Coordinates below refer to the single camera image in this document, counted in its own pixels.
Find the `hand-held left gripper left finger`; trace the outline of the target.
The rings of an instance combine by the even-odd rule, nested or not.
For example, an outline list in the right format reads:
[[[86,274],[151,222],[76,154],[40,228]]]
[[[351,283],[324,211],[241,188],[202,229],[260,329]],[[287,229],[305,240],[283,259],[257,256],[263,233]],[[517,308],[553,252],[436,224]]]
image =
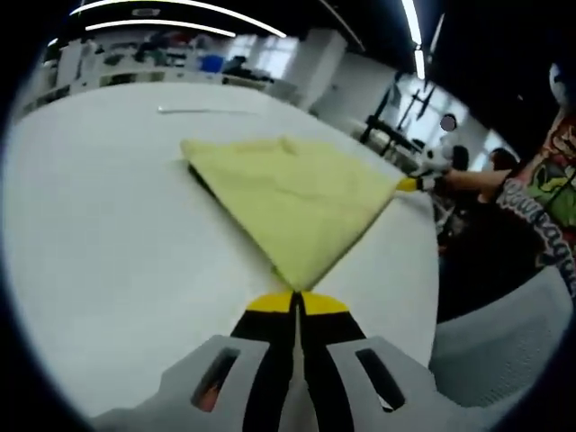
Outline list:
[[[293,374],[295,302],[262,295],[232,332],[167,368],[157,391],[132,409],[93,418],[96,431],[276,431]]]

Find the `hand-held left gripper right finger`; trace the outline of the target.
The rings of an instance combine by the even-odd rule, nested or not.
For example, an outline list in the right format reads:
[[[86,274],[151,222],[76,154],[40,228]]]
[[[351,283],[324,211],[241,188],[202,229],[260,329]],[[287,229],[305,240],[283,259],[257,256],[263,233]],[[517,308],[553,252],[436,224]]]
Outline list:
[[[321,431],[488,431],[486,409],[442,395],[432,373],[382,337],[367,337],[348,307],[303,292],[304,374]]]

